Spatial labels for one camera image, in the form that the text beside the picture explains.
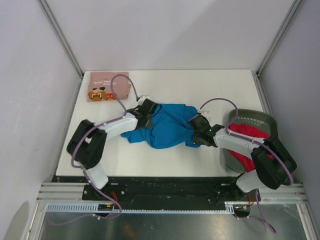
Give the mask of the blue t shirt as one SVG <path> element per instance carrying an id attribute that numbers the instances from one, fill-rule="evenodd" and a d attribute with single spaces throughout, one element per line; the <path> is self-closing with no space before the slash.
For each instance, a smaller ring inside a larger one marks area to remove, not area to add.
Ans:
<path id="1" fill-rule="evenodd" d="M 153 126 L 122 133 L 129 143 L 147 142 L 154 149 L 168 149 L 185 143 L 186 147 L 199 148 L 193 141 L 194 130 L 189 120 L 197 115 L 194 106 L 161 104 L 152 116 Z"/>

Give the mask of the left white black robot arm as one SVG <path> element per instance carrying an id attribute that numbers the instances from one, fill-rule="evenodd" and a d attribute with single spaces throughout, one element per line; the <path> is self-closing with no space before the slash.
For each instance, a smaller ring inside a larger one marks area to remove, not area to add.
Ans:
<path id="1" fill-rule="evenodd" d="M 100 163 L 106 142 L 126 132 L 152 127 L 157 109 L 158 103 L 142 96 L 138 105 L 126 109 L 122 116 L 96 123 L 85 119 L 78 125 L 66 150 L 71 155 L 71 164 L 81 168 L 94 186 L 93 194 L 98 199 L 105 200 L 111 193 L 108 176 Z"/>

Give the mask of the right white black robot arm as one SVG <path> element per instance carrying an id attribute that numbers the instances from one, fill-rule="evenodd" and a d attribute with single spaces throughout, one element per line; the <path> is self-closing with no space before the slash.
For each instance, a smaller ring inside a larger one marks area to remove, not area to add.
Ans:
<path id="1" fill-rule="evenodd" d="M 188 123 L 194 131 L 194 144 L 231 150 L 253 161 L 255 169 L 241 174 L 230 188 L 235 200 L 242 201 L 250 191 L 261 187 L 276 190 L 281 185 L 290 186 L 294 183 L 292 173 L 297 164 L 278 137 L 257 138 L 219 124 L 211 126 L 201 114 Z"/>

